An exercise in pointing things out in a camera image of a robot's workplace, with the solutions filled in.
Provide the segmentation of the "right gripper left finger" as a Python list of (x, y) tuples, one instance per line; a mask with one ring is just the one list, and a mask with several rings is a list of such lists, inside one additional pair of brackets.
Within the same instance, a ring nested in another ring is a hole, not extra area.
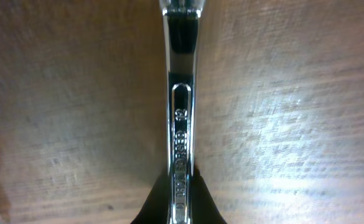
[(167, 224), (169, 181), (167, 168), (156, 179), (141, 210), (131, 224)]

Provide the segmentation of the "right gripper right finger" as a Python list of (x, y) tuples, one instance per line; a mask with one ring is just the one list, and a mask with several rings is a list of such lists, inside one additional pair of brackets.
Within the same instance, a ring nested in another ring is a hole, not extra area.
[(194, 166), (191, 196), (193, 224), (226, 224), (197, 166)]

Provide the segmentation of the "chrome blue ratchet wrench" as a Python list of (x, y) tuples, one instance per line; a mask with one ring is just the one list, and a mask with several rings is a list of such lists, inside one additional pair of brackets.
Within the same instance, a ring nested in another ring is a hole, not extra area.
[(163, 0), (167, 77), (169, 224), (192, 222), (194, 132), (200, 20), (205, 0)]

